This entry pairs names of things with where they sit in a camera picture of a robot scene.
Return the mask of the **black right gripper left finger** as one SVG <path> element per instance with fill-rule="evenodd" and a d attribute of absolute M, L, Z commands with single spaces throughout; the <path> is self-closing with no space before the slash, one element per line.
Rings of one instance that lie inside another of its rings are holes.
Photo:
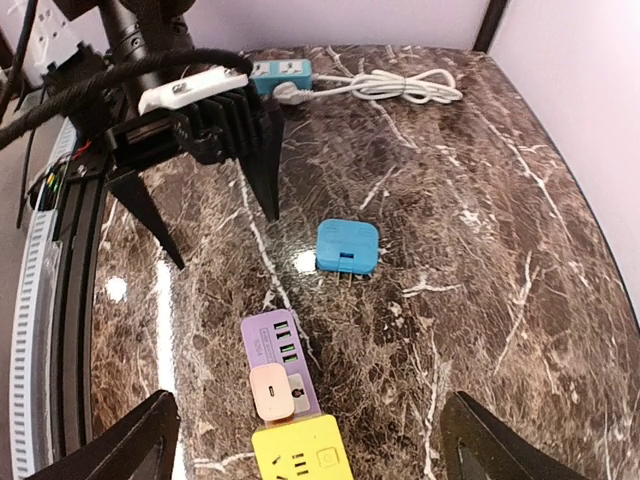
<path fill-rule="evenodd" d="M 180 416 L 174 395 L 158 390 L 74 453 L 33 479 L 170 479 Z"/>

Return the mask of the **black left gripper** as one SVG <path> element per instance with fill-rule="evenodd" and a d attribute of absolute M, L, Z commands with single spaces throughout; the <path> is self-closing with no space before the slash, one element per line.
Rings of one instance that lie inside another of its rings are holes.
<path fill-rule="evenodd" d="M 154 110 L 108 132 L 120 168 L 109 175 L 107 188 L 184 269 L 179 248 L 136 170 L 144 171 L 180 152 L 203 165 L 240 160 L 265 217 L 277 221 L 284 124 L 281 109 L 254 87 L 226 91 L 178 110 Z"/>

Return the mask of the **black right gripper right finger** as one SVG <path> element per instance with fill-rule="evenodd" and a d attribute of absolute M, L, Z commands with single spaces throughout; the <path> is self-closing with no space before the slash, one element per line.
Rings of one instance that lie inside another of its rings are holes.
<path fill-rule="evenodd" d="M 583 476 L 526 442 L 463 391 L 440 416 L 449 479 L 581 479 Z"/>

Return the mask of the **pink charger plug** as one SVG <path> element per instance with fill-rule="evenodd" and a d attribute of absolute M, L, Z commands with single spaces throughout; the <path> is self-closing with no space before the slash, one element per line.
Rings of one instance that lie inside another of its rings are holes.
<path fill-rule="evenodd" d="M 249 374 L 258 416 L 265 422 L 291 417 L 295 404 L 285 368 L 279 363 L 268 363 L 253 368 Z"/>

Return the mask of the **purple power strip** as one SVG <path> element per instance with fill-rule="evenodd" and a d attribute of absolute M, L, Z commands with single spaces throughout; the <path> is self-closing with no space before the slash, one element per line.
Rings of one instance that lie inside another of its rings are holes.
<path fill-rule="evenodd" d="M 295 405 L 295 418 L 321 414 L 304 356 L 294 310 L 279 309 L 250 316 L 241 322 L 249 366 L 282 365 L 287 373 Z"/>

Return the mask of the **yellow cube socket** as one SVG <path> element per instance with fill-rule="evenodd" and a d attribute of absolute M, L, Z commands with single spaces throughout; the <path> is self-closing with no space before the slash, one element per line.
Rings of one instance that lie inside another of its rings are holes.
<path fill-rule="evenodd" d="M 353 479 L 337 420 L 329 414 L 256 431 L 252 446 L 262 479 Z"/>

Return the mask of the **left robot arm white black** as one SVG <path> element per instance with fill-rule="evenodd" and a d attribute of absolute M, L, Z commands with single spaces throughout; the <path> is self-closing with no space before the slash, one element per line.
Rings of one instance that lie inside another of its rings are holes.
<path fill-rule="evenodd" d="M 107 161 L 111 194 L 177 266 L 183 259 L 141 173 L 180 152 L 203 165 L 237 161 L 266 218 L 277 220 L 284 118 L 259 91 L 252 61 L 195 47 L 183 19 L 188 1 L 59 3 L 70 20 L 94 8 L 107 54 L 79 44 L 68 59 L 47 62 L 47 100 L 4 127 L 2 144 L 67 117 L 85 152 Z"/>

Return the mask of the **teal power strip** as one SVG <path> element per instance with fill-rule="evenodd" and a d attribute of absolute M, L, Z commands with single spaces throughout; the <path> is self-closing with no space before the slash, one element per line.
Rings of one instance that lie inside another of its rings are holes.
<path fill-rule="evenodd" d="M 310 90 L 312 65 L 308 59 L 256 61 L 251 79 L 260 95 L 271 95 L 280 84 L 287 82 L 300 90 Z"/>

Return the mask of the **blue flat adapter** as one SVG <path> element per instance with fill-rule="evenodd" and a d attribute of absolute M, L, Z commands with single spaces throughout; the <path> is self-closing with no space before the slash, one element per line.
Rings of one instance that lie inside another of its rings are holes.
<path fill-rule="evenodd" d="M 371 276 L 379 261 L 379 230 L 371 223 L 330 218 L 317 229 L 316 267 L 352 278 Z"/>

